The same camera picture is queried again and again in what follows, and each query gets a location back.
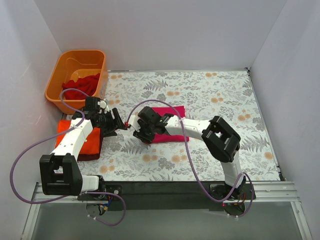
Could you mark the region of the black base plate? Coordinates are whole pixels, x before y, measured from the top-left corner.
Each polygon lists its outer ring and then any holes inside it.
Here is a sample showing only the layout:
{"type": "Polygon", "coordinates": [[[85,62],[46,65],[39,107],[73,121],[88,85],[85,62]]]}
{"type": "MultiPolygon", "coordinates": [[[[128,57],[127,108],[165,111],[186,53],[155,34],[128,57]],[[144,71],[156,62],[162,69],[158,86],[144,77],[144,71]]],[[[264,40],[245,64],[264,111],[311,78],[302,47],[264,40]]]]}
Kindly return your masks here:
{"type": "Polygon", "coordinates": [[[113,197],[113,195],[105,194],[112,193],[114,195],[121,195],[122,194],[122,186],[120,184],[102,184],[98,187],[97,192],[98,194],[91,194],[91,193],[82,193],[77,197],[78,201],[108,201],[113,197]]]}
{"type": "MultiPolygon", "coordinates": [[[[209,185],[209,193],[211,196],[217,200],[221,200],[229,194],[231,190],[231,186],[225,185],[223,182],[219,183],[212,183],[209,185]]],[[[251,185],[248,183],[245,183],[243,186],[240,186],[238,188],[235,188],[230,195],[230,197],[227,199],[228,201],[234,201],[234,200],[250,200],[253,196],[253,199],[256,199],[256,194],[253,193],[253,190],[251,188],[251,185]]]]}

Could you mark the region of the aluminium frame rail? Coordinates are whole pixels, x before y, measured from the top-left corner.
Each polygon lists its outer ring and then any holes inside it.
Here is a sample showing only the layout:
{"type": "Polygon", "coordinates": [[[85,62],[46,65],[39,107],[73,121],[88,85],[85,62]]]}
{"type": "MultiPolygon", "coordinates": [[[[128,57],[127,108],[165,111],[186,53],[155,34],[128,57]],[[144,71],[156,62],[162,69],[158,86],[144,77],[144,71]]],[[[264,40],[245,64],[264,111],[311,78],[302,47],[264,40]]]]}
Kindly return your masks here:
{"type": "MultiPolygon", "coordinates": [[[[205,181],[204,188],[210,190],[210,184],[218,182],[205,181]]],[[[297,202],[299,196],[292,182],[256,181],[250,184],[256,194],[250,200],[224,200],[206,196],[195,181],[112,181],[106,185],[121,185],[121,195],[113,194],[112,203],[120,204],[123,199],[129,208],[202,208],[209,205],[245,204],[254,202],[297,202]]]]}

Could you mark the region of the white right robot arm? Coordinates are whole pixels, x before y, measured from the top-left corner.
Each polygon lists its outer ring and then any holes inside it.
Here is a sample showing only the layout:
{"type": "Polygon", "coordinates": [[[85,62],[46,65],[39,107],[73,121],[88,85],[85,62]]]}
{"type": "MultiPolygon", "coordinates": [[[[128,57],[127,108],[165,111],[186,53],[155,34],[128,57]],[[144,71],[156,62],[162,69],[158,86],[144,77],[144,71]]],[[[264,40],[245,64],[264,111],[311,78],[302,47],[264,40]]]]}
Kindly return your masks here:
{"type": "Polygon", "coordinates": [[[131,113],[127,122],[134,129],[133,135],[146,144],[150,144],[156,135],[203,141],[213,158],[221,163],[226,191],[223,199],[237,199],[244,195],[246,177],[239,160],[241,137],[222,117],[194,120],[181,117],[174,107],[170,113],[160,115],[145,106],[137,115],[131,113]]]}

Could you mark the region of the orange plastic bin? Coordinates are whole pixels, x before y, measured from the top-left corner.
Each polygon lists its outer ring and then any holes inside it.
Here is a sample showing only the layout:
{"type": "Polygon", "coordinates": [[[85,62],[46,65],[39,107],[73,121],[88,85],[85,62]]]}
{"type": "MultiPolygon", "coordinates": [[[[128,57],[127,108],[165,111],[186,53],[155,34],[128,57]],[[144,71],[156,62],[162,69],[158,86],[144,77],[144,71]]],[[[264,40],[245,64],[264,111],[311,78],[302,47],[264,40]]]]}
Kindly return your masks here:
{"type": "Polygon", "coordinates": [[[100,74],[98,85],[92,97],[104,98],[107,82],[107,57],[101,50],[96,49],[77,49],[63,53],[58,59],[51,78],[45,90],[45,97],[52,102],[64,114],[71,115],[75,111],[71,108],[80,109],[85,105],[85,100],[67,100],[63,94],[63,100],[68,106],[65,106],[60,94],[63,91],[62,84],[69,80],[75,82],[79,78],[100,74]]]}

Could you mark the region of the folded dark red t shirt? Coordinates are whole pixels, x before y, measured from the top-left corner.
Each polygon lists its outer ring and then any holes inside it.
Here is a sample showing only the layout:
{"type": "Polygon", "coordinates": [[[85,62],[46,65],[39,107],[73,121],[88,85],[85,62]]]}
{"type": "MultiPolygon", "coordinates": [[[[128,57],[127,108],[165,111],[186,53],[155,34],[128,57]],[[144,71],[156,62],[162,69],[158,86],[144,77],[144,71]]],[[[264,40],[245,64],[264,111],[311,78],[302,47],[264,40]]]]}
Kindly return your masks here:
{"type": "Polygon", "coordinates": [[[100,154],[94,154],[94,155],[78,155],[77,161],[78,162],[88,162],[88,161],[93,161],[93,160],[98,160],[100,158],[100,154]]]}

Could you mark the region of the magenta t shirt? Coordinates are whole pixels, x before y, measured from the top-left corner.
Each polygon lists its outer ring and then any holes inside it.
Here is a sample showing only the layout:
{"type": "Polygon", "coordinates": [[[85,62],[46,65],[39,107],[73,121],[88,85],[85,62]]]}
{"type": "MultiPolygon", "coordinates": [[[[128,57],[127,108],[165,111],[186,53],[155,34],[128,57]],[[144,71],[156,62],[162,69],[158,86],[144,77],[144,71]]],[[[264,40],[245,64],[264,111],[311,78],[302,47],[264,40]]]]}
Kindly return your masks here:
{"type": "MultiPolygon", "coordinates": [[[[185,107],[183,105],[175,106],[174,108],[182,118],[186,116],[185,107]]],[[[153,107],[152,109],[161,116],[164,116],[165,114],[177,115],[177,113],[170,107],[153,107]]],[[[158,144],[167,142],[184,142],[184,137],[182,135],[166,135],[156,133],[151,143],[158,144]]]]}

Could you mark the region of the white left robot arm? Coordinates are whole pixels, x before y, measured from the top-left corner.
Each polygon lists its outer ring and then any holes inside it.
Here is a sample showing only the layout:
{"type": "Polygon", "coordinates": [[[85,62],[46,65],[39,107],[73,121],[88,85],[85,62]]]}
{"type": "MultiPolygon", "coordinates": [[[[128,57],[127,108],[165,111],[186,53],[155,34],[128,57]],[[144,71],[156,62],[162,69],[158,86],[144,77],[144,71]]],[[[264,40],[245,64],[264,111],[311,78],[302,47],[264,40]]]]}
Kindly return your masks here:
{"type": "Polygon", "coordinates": [[[102,177],[81,174],[77,162],[81,148],[95,128],[100,129],[104,138],[116,136],[118,129],[127,129],[117,108],[109,109],[105,100],[88,96],[84,107],[73,114],[69,131],[58,146],[39,160],[45,195],[78,196],[89,192],[95,200],[106,196],[102,177]]]}

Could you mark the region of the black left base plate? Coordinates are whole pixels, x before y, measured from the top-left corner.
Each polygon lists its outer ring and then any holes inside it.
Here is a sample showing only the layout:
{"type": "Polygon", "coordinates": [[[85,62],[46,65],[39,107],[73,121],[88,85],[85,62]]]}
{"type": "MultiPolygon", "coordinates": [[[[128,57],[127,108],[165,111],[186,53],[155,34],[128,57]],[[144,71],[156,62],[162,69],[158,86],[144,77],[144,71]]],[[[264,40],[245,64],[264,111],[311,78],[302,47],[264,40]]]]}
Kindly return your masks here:
{"type": "Polygon", "coordinates": [[[120,184],[102,184],[98,187],[97,192],[98,194],[91,194],[91,193],[82,193],[77,197],[78,201],[108,201],[113,197],[113,195],[105,194],[112,193],[114,195],[121,195],[122,194],[122,186],[120,184]]]}

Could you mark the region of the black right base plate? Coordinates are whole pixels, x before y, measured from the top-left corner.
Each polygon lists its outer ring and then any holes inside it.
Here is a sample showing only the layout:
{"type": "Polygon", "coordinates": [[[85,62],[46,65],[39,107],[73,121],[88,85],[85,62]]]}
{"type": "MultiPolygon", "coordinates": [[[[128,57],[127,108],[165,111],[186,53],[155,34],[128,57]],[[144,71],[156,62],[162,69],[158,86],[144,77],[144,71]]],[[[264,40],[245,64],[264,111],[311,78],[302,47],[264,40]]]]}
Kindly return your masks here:
{"type": "MultiPolygon", "coordinates": [[[[219,183],[212,183],[209,185],[209,193],[211,196],[217,200],[221,200],[229,194],[231,190],[231,186],[225,185],[223,182],[219,183]]],[[[238,188],[235,188],[230,195],[230,197],[227,199],[228,201],[234,201],[234,200],[250,200],[253,196],[253,199],[256,199],[256,194],[253,193],[253,190],[251,188],[251,185],[248,183],[245,183],[243,186],[240,186],[238,188]]]]}

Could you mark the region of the floral patterned table mat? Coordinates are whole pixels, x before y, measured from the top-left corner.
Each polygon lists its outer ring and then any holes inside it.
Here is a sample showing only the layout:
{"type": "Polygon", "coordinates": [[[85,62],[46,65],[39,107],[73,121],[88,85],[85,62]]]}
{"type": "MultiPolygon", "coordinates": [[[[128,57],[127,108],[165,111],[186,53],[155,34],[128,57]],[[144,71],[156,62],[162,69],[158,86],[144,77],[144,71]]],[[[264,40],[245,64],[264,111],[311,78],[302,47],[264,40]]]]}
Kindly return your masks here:
{"type": "MultiPolygon", "coordinates": [[[[184,106],[193,120],[221,116],[239,135],[241,169],[253,181],[278,181],[280,170],[248,73],[243,71],[111,72],[105,92],[123,121],[144,106],[184,106]]],[[[187,144],[145,144],[133,130],[119,130],[102,142],[100,158],[80,161],[84,175],[107,181],[222,181],[221,163],[206,145],[191,138],[187,144]]]]}

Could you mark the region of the folded orange t shirt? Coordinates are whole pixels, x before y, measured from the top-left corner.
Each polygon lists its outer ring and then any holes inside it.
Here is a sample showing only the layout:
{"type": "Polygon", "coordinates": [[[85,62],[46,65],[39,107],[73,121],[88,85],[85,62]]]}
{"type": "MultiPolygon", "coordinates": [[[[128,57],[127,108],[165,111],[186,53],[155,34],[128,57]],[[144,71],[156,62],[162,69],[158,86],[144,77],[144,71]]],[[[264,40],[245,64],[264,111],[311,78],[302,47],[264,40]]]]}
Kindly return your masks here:
{"type": "MultiPolygon", "coordinates": [[[[57,124],[57,133],[61,133],[69,129],[71,125],[70,120],[60,120],[57,124]]],[[[92,132],[87,137],[87,142],[85,142],[79,152],[80,155],[97,155],[101,152],[101,130],[95,127],[92,132]]]]}

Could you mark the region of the red t shirt in bin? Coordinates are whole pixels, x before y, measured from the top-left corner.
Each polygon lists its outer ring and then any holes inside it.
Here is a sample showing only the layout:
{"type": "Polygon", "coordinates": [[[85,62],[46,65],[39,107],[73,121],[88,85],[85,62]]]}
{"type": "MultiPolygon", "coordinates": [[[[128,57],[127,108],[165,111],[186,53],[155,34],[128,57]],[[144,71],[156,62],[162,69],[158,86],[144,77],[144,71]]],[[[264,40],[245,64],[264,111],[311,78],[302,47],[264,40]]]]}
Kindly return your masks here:
{"type": "Polygon", "coordinates": [[[62,89],[77,89],[68,90],[63,95],[66,100],[85,100],[86,96],[93,96],[96,92],[100,74],[89,75],[83,78],[79,78],[77,81],[69,80],[67,83],[62,84],[62,89]]]}

